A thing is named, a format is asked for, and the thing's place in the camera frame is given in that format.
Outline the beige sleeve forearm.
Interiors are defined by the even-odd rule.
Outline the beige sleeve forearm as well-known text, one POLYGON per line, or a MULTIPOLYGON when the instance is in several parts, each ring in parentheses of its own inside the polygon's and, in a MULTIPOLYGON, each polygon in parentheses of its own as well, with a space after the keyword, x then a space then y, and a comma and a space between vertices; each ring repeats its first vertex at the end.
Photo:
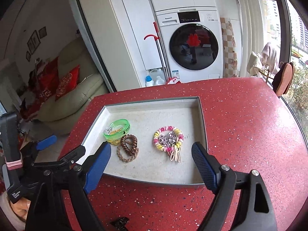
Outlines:
POLYGON ((1 194, 1 230, 24 230, 31 201, 22 197, 12 203, 7 192, 1 194))

